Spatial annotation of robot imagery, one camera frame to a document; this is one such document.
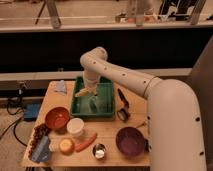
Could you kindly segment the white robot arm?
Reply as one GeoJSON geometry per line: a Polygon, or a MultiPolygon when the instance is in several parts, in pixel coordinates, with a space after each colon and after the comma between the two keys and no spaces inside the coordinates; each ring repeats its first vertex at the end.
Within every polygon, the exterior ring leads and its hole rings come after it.
{"type": "Polygon", "coordinates": [[[200,107],[192,88],[111,64],[107,58],[102,47],[81,56],[86,90],[94,93],[99,78],[105,77],[147,100],[150,171],[207,171],[200,107]]]}

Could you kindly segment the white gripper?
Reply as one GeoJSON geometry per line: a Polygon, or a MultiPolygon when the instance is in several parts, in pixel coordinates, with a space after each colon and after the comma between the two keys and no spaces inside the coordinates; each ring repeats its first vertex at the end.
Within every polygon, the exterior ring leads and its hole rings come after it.
{"type": "Polygon", "coordinates": [[[97,84],[99,83],[98,78],[91,79],[91,78],[84,77],[83,82],[84,82],[85,89],[89,93],[92,93],[93,95],[97,94],[97,84]]]}

